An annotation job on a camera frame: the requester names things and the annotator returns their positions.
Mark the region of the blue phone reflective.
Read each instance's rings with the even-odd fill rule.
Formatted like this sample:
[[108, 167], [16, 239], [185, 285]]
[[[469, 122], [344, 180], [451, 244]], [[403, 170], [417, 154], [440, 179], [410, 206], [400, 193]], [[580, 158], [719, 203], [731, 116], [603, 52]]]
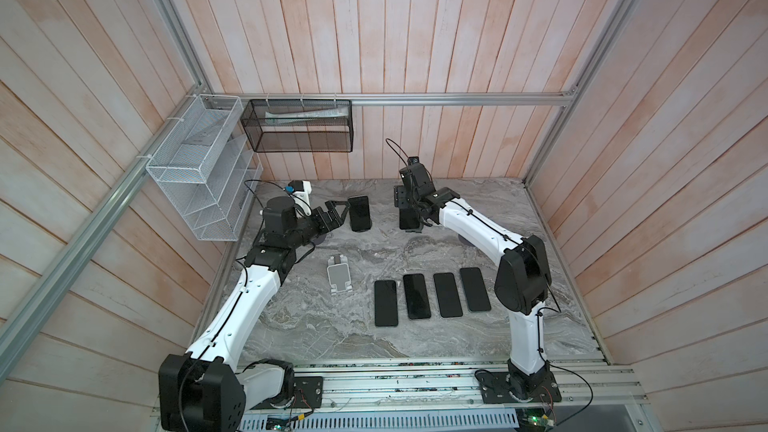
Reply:
[[399, 213], [399, 228], [408, 232], [420, 232], [423, 228], [419, 212], [413, 208], [402, 208]]

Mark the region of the purple phone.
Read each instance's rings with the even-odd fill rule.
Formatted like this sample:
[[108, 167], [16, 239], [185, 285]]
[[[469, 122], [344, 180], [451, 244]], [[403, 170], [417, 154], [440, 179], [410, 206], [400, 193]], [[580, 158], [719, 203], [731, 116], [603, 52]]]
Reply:
[[403, 287], [408, 317], [411, 320], [429, 319], [431, 307], [423, 274], [405, 274]]

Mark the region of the black phone round stand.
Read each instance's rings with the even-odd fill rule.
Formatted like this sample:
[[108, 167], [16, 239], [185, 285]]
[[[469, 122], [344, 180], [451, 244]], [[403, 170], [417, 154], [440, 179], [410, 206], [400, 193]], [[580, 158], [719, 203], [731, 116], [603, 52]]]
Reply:
[[468, 309], [471, 312], [490, 311], [491, 303], [481, 270], [477, 267], [461, 268], [460, 277]]

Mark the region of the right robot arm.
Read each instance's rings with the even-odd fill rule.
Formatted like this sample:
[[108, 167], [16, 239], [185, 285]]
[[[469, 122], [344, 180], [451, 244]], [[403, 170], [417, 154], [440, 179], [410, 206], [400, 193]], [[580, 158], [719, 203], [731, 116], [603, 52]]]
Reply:
[[435, 187], [427, 168], [412, 156], [399, 170], [395, 206], [411, 210], [422, 226], [440, 225], [456, 232], [483, 252], [497, 267], [494, 293], [508, 310], [511, 350], [504, 388], [518, 402], [530, 402], [549, 379], [543, 349], [542, 309], [552, 275], [546, 246], [536, 236], [514, 233], [473, 208], [454, 190]]

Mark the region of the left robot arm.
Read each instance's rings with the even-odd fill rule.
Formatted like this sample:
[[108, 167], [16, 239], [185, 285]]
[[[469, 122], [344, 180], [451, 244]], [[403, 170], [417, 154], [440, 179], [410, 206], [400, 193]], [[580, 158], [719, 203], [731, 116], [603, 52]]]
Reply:
[[341, 227], [349, 204], [328, 201], [309, 212], [289, 196], [268, 200], [240, 278], [202, 335], [158, 371], [161, 426], [166, 431], [236, 431], [260, 404], [289, 407], [294, 370], [278, 359], [240, 368], [240, 356], [261, 313], [301, 258], [297, 250]]

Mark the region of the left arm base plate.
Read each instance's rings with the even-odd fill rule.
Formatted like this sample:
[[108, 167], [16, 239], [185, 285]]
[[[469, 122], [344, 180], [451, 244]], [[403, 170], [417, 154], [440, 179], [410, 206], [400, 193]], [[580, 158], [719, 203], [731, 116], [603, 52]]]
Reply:
[[319, 409], [322, 406], [324, 378], [295, 376], [289, 381], [288, 407]]

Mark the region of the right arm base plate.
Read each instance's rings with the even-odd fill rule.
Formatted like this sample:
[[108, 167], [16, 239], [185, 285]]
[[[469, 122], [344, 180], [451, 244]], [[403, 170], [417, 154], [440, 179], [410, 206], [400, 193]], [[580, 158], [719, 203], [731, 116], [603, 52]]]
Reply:
[[544, 368], [531, 377], [517, 372], [474, 371], [484, 404], [527, 404], [533, 402], [558, 403], [562, 401], [559, 385], [552, 372]]

